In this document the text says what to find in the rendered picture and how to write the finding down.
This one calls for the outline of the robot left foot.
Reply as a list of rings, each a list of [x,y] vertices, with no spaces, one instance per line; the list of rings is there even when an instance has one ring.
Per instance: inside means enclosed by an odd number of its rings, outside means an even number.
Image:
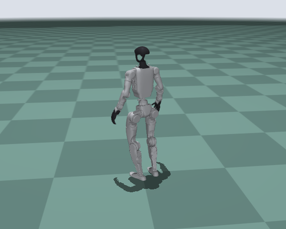
[[[142,174],[141,174],[142,175]],[[145,181],[146,180],[146,177],[144,175],[142,175],[141,177],[138,176],[138,174],[136,172],[130,172],[130,176],[134,177],[134,178],[137,178],[139,180],[142,180],[142,181]]]

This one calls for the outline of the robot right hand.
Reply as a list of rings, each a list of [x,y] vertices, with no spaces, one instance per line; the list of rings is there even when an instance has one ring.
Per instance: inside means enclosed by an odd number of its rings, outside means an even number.
[[[156,108],[159,111],[160,110],[161,101],[158,104],[155,102],[152,105],[154,105],[154,104],[155,104],[154,108]]]

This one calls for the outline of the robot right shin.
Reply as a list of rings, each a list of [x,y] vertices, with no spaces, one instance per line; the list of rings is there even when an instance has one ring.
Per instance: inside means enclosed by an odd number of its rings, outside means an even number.
[[[157,166],[156,166],[156,159],[157,159],[157,146],[156,146],[156,138],[155,139],[155,145],[154,146],[148,146],[148,152],[149,152],[149,157],[151,159],[151,165],[152,165],[152,171],[154,170],[157,171]]]

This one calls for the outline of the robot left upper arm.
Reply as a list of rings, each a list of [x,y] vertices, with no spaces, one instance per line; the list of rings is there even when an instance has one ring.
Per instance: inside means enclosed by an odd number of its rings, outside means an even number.
[[[132,80],[135,77],[136,74],[136,70],[132,69],[132,70],[128,70],[125,73],[125,81],[124,81],[124,94],[123,97],[128,98],[130,97],[130,88],[132,85]]]

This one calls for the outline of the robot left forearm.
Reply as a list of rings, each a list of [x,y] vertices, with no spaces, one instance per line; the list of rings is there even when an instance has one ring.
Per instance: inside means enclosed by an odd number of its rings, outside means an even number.
[[[123,97],[123,94],[124,94],[124,90],[122,90],[121,96],[119,98],[119,102],[118,102],[117,106],[114,108],[115,112],[118,111],[118,110],[120,110],[120,112],[121,112],[121,110],[122,110],[122,108],[124,106],[124,103],[126,102],[126,98]]]

